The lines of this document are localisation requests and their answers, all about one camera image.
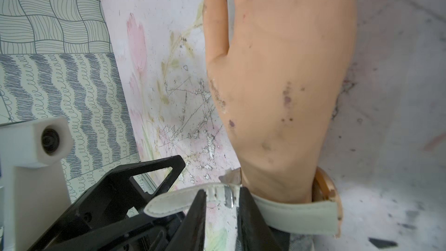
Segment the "mannequin hand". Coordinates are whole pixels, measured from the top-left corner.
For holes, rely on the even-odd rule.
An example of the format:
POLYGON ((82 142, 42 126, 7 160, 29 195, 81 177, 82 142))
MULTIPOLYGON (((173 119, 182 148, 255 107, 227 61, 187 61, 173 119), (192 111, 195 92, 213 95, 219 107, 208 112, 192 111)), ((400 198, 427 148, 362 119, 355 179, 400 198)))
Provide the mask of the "mannequin hand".
POLYGON ((351 62, 357 0, 204 0, 209 87, 242 184, 279 203, 308 203, 351 62))

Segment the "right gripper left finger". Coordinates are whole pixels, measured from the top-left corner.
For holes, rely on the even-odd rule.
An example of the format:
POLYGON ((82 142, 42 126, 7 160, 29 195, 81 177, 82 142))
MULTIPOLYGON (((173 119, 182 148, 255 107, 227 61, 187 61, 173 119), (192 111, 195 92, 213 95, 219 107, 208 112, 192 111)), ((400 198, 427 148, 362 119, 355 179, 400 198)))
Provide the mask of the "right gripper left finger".
POLYGON ((203 251, 207 194, 204 189, 199 189, 194 198, 192 191, 182 192, 179 195, 184 199, 180 200, 180 197, 176 197, 174 194, 167 197, 168 204, 171 205, 169 211, 180 211, 185 208, 189 208, 189 210, 165 251, 203 251))

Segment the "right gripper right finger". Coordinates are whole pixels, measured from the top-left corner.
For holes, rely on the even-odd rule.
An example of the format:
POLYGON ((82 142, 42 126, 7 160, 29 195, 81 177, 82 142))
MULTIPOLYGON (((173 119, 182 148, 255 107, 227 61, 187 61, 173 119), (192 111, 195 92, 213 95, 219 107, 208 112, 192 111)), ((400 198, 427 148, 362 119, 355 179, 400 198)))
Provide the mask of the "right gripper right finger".
POLYGON ((281 247, 265 222, 250 191, 239 193, 238 235, 236 251, 281 251, 281 247))

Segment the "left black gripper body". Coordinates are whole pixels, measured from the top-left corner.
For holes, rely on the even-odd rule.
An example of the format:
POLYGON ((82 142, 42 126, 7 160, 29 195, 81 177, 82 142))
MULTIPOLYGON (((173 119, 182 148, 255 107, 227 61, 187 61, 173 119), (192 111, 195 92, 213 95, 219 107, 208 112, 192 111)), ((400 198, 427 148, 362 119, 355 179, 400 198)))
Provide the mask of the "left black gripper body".
POLYGON ((86 190, 30 247, 32 251, 164 251, 185 218, 183 212, 146 215, 144 207, 166 193, 185 168, 179 155, 117 166, 86 190), (153 193, 136 175, 170 169, 153 193))

